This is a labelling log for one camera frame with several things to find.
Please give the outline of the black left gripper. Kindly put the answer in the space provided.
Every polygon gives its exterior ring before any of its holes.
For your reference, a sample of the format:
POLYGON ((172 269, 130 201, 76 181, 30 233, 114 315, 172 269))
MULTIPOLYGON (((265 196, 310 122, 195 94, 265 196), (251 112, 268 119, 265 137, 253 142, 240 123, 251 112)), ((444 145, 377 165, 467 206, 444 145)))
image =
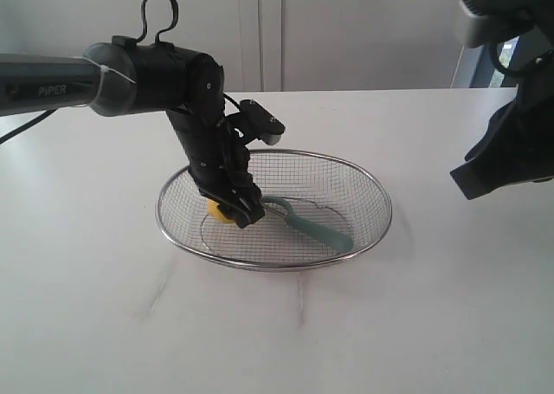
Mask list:
POLYGON ((261 191, 248 172, 246 144, 253 139, 248 126, 234 121, 219 126, 188 122, 190 173, 201 193, 224 205, 224 214, 240 229, 265 216, 261 191))

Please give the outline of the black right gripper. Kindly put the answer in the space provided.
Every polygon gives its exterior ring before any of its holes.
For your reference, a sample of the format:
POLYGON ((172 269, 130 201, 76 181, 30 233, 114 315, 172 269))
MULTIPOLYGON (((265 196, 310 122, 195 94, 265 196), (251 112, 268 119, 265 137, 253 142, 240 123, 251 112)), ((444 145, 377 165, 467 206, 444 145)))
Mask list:
POLYGON ((518 83, 514 99, 489 120, 483 138, 450 172, 467 200, 509 184, 553 179, 553 52, 518 83))

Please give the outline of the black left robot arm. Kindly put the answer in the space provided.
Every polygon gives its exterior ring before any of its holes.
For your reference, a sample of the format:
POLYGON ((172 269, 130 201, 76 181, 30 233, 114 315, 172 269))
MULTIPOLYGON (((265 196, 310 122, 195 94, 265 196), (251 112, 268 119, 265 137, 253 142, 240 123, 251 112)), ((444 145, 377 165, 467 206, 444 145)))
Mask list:
POLYGON ((210 55, 161 42, 96 43, 78 58, 3 54, 1 114, 86 106, 104 117, 164 112, 202 196, 245 228, 265 215, 242 129, 225 114, 224 74, 210 55))

